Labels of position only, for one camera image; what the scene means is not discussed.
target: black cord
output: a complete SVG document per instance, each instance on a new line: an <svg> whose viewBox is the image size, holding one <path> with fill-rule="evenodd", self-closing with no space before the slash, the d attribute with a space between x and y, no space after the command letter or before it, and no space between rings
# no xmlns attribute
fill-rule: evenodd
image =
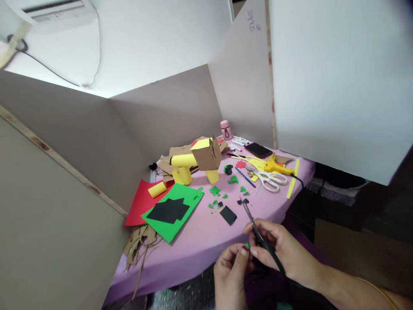
<svg viewBox="0 0 413 310"><path fill-rule="evenodd" d="M21 53L23 53L23 54L26 54L27 56L33 58L33 59L36 60L38 63L40 63L43 67L45 67L46 69L49 69L51 72L53 72L54 74L56 74L59 78L65 80L66 82L69 82L70 84L73 84L74 86L80 87L80 85L77 85L77 84L75 84L75 83L73 83L73 82L70 82L70 81L66 80L64 77L58 75L56 72L54 72L52 69L50 69L50 68L49 68L48 66L46 66L44 63L42 63L40 60L37 60L36 58L34 58L32 55L30 55L30 54L28 54L28 53L26 53L26 52L22 52L22 51L19 51L19 52L21 52Z"/></svg>
<svg viewBox="0 0 413 310"><path fill-rule="evenodd" d="M304 189L304 183L301 181L301 179L300 179L299 177L296 177L294 174L291 174L291 176L292 176L294 179L297 179L298 181L300 181L300 182L301 182L302 189Z"/></svg>

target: white partition board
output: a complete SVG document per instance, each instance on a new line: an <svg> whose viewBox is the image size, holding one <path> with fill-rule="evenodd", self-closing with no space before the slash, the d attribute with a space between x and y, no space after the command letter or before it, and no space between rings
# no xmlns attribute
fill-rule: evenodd
<svg viewBox="0 0 413 310"><path fill-rule="evenodd" d="M264 0L244 4L208 67L232 133L273 147Z"/></svg>
<svg viewBox="0 0 413 310"><path fill-rule="evenodd" d="M413 142L407 3L270 2L280 149L390 182Z"/></svg>

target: yellow paper strip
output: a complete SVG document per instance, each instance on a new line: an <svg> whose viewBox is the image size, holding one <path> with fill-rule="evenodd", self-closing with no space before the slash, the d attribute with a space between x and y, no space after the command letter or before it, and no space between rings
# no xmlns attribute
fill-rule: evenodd
<svg viewBox="0 0 413 310"><path fill-rule="evenodd" d="M298 175L298 167L300 165L300 159L297 158L296 159L296 167L294 168L294 175ZM296 179L295 178L291 178L291 182L290 182L290 187L288 188L288 193L287 193L287 199L290 199L291 194L293 193L293 189L294 189L294 185L296 183Z"/></svg>

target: yellow paper tube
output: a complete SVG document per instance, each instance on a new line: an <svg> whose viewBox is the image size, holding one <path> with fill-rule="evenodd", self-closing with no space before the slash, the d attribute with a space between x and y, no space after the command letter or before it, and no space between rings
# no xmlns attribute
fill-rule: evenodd
<svg viewBox="0 0 413 310"><path fill-rule="evenodd" d="M192 182L192 176L191 172L189 171L189 167L178 167L178 172L179 175L182 178L182 181L184 181L185 185L189 185Z"/></svg>
<svg viewBox="0 0 413 310"><path fill-rule="evenodd" d="M205 174L211 184L217 183L219 181L218 170L205 170Z"/></svg>
<svg viewBox="0 0 413 310"><path fill-rule="evenodd" d="M174 167L190 167L198 165L194 155L192 154L172 156L171 164Z"/></svg>
<svg viewBox="0 0 413 310"><path fill-rule="evenodd" d="M163 182L158 183L157 185L148 189L148 192L152 198L155 198L156 196L162 194L164 191L166 191L166 186Z"/></svg>
<svg viewBox="0 0 413 310"><path fill-rule="evenodd" d="M175 169L172 172L172 176L173 176L173 179L174 179L175 183L185 185L184 180L182 179L181 175L178 172L178 169Z"/></svg>

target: electrical cable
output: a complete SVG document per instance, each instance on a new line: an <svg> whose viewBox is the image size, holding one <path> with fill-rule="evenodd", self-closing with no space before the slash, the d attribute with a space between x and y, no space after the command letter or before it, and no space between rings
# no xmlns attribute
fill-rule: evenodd
<svg viewBox="0 0 413 310"><path fill-rule="evenodd" d="M299 178L299 177L296 177L294 174L290 174L294 179L297 179L298 181L300 181L301 182L301 186L302 186L302 189L304 189L304 183L301 181L301 179Z"/></svg>
<svg viewBox="0 0 413 310"><path fill-rule="evenodd" d="M17 52L20 52L20 53L23 53L23 54L26 54L27 56L29 56L29 57L31 57L32 59L36 60L36 61L37 61L38 63L40 63L43 67L45 67L46 69L48 69L49 71L51 71L52 73L54 73L55 75L57 75L59 78L65 80L66 82L68 82L68 83L70 83L70 84L72 84L72 85L74 85L74 86L77 86L77 87L90 87L90 86L92 86L92 85L95 83L95 81L96 81L96 76L97 76L97 74L99 73L100 66L101 66L101 63L102 63L102 32L101 32L100 16L99 16L98 10L95 8L95 6L93 5L93 3L92 3L92 6L93 6L93 8L95 9L96 15L97 15L97 17L98 17L98 26L99 26L99 63L98 63L98 67L97 67L97 69L96 69L96 73L95 73L95 75L93 76L93 82L92 82L91 84L78 85L78 84L76 84L76 83L70 82L69 80L66 80L64 77L62 77L61 75L59 75L59 74L57 74L56 72L54 72L52 69L50 69L50 68L49 68L48 66L46 66L44 63L42 63L42 62L41 62L40 60L38 60L36 57L32 56L31 54L29 54L29 53L27 52L28 49L29 49L29 47L28 47L28 45L27 45L27 43L26 43L26 41L25 41L24 39L21 39L21 40L20 40L20 41L23 43L23 48L21 48L21 49L16 48L16 51L17 51ZM7 36L7 41L10 42L10 40L12 39L12 37L13 37L13 34L9 34L9 35Z"/></svg>

